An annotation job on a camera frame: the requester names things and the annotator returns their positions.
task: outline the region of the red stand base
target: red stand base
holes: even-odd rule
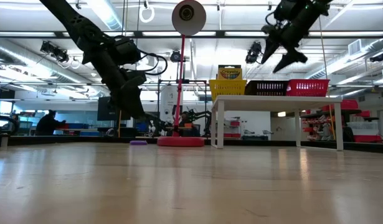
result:
[[[205,146],[205,139],[199,137],[161,136],[156,144],[159,146],[202,147]]]

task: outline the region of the wooden floor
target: wooden floor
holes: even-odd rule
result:
[[[0,224],[383,223],[383,154],[75,143],[0,152]]]

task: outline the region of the purple object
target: purple object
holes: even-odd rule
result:
[[[145,146],[145,145],[147,145],[147,141],[134,140],[134,141],[130,141],[130,144],[133,146]]]

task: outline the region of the white table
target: white table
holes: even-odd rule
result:
[[[211,145],[223,149],[224,111],[286,111],[295,112],[296,146],[301,146],[300,111],[334,104],[336,149],[343,150],[341,98],[297,96],[239,96],[219,95],[212,105]]]

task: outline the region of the black basket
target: black basket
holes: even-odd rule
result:
[[[285,96],[288,81],[254,80],[245,87],[245,94],[252,96]]]

